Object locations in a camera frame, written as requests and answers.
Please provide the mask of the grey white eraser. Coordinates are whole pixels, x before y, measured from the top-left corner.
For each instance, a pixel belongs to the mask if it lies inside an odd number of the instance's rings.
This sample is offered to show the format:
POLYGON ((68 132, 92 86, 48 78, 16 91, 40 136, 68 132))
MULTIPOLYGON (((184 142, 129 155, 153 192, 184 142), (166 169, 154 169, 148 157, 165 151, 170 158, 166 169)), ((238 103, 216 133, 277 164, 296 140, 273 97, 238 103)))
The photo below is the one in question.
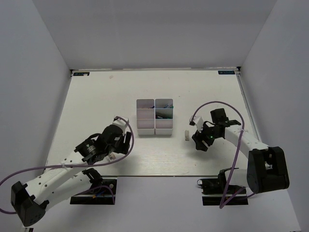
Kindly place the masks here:
POLYGON ((184 132, 184 139, 185 139, 186 141, 189 141, 189 140, 190 140, 190 136, 189 136, 189 131, 188 131, 188 130, 186 130, 186 131, 184 132))

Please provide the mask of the green highlighter marker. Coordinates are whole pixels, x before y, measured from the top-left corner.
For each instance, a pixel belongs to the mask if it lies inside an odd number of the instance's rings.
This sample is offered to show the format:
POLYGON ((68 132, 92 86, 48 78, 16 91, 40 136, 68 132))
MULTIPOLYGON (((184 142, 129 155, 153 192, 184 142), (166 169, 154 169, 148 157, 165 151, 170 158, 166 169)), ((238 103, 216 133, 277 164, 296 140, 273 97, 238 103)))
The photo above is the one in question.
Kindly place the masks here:
POLYGON ((172 119, 170 116, 164 116, 164 115, 155 115, 156 119, 172 119))

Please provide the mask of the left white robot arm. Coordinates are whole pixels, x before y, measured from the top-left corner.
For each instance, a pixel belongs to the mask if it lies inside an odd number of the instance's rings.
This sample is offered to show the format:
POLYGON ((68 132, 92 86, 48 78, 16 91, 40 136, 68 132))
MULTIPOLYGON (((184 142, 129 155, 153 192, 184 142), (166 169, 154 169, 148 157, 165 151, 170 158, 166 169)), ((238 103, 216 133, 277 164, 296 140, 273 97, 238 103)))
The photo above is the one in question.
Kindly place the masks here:
POLYGON ((89 190, 96 193, 102 188, 102 177, 92 166, 111 153, 126 155, 132 134, 127 123, 117 119, 102 133, 90 135, 76 146, 60 163, 26 183, 12 185, 11 204, 23 226, 37 223, 56 204, 89 190))

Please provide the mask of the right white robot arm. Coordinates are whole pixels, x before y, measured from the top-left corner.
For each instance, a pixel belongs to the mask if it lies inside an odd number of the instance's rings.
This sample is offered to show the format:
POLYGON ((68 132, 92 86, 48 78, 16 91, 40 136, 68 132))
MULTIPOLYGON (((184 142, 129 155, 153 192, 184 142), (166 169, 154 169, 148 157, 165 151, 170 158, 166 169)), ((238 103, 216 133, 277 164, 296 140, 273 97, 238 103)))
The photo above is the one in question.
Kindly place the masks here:
POLYGON ((230 120, 223 108, 211 111, 212 123, 207 125, 200 116, 192 116, 190 125, 197 130, 192 136, 196 150, 207 151, 215 139, 232 143, 247 158, 246 169, 223 169, 217 177, 218 188, 225 193, 235 186, 249 188, 253 193, 287 189, 290 185, 284 151, 270 147, 242 128, 237 120, 230 120))

